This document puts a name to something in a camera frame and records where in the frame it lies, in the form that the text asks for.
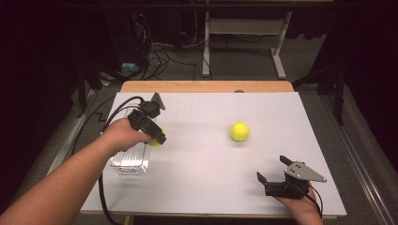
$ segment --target table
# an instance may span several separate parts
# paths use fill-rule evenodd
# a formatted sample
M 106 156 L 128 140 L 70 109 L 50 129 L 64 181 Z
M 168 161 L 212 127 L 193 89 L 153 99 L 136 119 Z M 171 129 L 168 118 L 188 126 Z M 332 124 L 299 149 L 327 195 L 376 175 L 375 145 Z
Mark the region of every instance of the table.
M 236 90 L 246 93 L 231 94 Z M 111 212 L 289 218 L 284 206 L 265 196 L 255 175 L 259 171 L 269 181 L 282 182 L 286 166 L 279 155 L 285 155 L 305 161 L 328 179 L 313 183 L 322 195 L 325 218 L 346 214 L 299 94 L 289 82 L 126 82 L 113 109 L 132 96 L 149 99 L 155 91 L 166 107 L 157 123 L 166 128 L 167 141 L 151 149 L 146 176 L 123 176 L 105 167 L 103 182 Z M 261 113 L 250 110 L 253 106 Z M 228 128 L 243 118 L 251 135 L 245 142 L 234 142 Z M 102 211 L 98 185 L 81 211 Z

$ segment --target human hand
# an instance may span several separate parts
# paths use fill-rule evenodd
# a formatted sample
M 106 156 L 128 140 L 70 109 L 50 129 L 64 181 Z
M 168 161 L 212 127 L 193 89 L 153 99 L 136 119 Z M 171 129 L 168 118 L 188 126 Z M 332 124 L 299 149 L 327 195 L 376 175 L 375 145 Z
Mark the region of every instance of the human hand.
M 314 195 L 314 191 L 310 188 L 308 195 L 311 196 L 314 200 L 316 197 Z M 280 203 L 286 206 L 293 218 L 299 225 L 319 225 L 323 224 L 321 217 L 319 216 L 316 205 L 311 202 L 307 197 L 303 197 L 299 200 L 297 199 L 287 199 L 275 197 Z
M 109 144 L 113 156 L 120 151 L 127 151 L 137 143 L 150 143 L 153 141 L 153 138 L 148 134 L 132 129 L 127 118 L 114 121 L 99 138 Z

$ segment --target human arm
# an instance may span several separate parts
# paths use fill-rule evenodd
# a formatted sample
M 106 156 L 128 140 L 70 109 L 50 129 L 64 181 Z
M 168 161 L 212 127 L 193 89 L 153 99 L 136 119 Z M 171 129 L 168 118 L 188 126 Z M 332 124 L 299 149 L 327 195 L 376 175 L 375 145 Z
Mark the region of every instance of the human arm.
M 0 217 L 0 224 L 71 224 L 108 159 L 152 138 L 128 119 L 113 122 L 91 144 L 28 190 Z
M 308 195 L 315 200 L 314 191 L 310 188 Z M 316 205 L 307 197 L 297 199 L 286 199 L 275 197 L 280 203 L 286 206 L 298 225 L 321 225 L 322 218 L 319 216 Z

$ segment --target white tabletop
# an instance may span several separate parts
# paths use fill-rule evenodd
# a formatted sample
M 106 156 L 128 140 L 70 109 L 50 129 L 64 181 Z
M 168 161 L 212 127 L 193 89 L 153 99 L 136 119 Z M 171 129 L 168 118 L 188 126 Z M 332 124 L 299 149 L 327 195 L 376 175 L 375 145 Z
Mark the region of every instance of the white tabletop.
M 153 93 L 118 93 L 112 111 L 127 98 L 150 100 Z M 151 148 L 146 176 L 119 175 L 109 164 L 103 172 L 108 209 L 130 215 L 288 217 L 265 196 L 256 172 L 282 182 L 279 156 L 304 161 L 325 178 L 313 182 L 324 215 L 346 215 L 328 164 L 298 93 L 161 93 L 166 107 L 157 124 L 166 129 L 164 145 Z M 229 128 L 245 122 L 250 136 L 235 142 Z M 100 213 L 96 184 L 82 213 Z

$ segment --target yellow ball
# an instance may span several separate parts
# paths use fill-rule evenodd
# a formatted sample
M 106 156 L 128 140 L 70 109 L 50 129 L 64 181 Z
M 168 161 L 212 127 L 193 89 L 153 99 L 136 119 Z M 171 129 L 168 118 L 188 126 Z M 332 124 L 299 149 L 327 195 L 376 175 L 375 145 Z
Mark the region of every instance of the yellow ball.
M 238 142 L 243 142 L 249 136 L 249 127 L 243 122 L 231 126 L 231 137 Z
M 161 128 L 161 132 L 163 132 L 163 134 L 166 135 L 166 130 L 163 127 L 161 127 L 161 126 L 159 126 L 159 128 Z M 158 142 L 158 140 L 155 139 L 153 142 L 149 142 L 148 145 L 152 146 L 152 147 L 157 147 L 157 146 L 159 146 L 161 144 Z

